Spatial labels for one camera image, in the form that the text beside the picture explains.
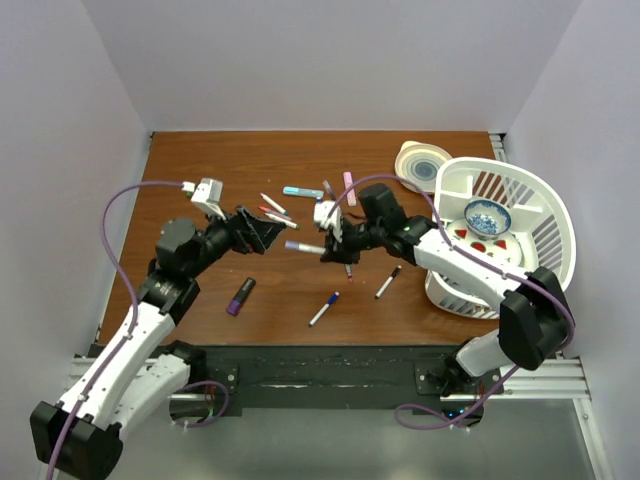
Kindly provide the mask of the pink marker pen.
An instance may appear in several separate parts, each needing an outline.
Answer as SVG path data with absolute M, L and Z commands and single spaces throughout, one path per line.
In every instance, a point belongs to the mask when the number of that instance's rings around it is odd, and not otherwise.
M 270 214 L 270 215 L 273 215 L 273 216 L 277 216 L 277 217 L 285 219 L 285 220 L 291 220 L 290 217 L 288 217 L 286 214 L 280 213 L 280 212 L 278 212 L 276 210 L 273 210 L 273 209 L 270 209 L 270 208 L 268 208 L 266 206 L 259 206 L 258 209 L 260 211 L 262 211 L 263 213 L 265 213 L 265 214 Z

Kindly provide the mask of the teal tip white marker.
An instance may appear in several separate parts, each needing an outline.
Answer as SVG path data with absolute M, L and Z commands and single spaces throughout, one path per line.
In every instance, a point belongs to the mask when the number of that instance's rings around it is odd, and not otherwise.
M 268 205 L 270 207 L 272 207 L 275 211 L 277 211 L 279 214 L 288 215 L 287 210 L 282 207 L 280 204 L 278 204 L 275 200 L 273 200 L 271 197 L 269 197 L 268 195 L 266 195 L 265 193 L 260 193 L 261 198 L 268 203 Z

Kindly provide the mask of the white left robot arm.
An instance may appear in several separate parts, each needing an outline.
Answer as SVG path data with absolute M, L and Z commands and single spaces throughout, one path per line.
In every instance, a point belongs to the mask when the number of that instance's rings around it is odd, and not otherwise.
M 198 275 L 229 251 L 265 253 L 284 228 L 243 207 L 211 217 L 203 230 L 188 218 L 162 227 L 148 275 L 117 333 L 55 404 L 41 402 L 30 416 L 36 455 L 49 476 L 107 478 L 135 426 L 173 392 L 205 385 L 205 355 L 189 344 L 176 342 L 149 370 L 143 366 L 194 303 Z

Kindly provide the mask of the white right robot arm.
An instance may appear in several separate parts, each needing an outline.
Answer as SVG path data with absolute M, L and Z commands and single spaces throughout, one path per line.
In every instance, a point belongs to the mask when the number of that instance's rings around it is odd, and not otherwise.
M 407 216 L 382 183 L 364 188 L 359 200 L 364 219 L 358 224 L 344 218 L 336 201 L 315 204 L 313 221 L 326 234 L 322 262 L 356 264 L 361 252 L 382 248 L 455 281 L 499 315 L 495 330 L 466 340 L 445 359 L 434 376 L 443 390 L 469 392 L 503 366 L 534 371 L 572 340 L 575 322 L 551 270 L 526 271 L 460 245 L 436 221 Z

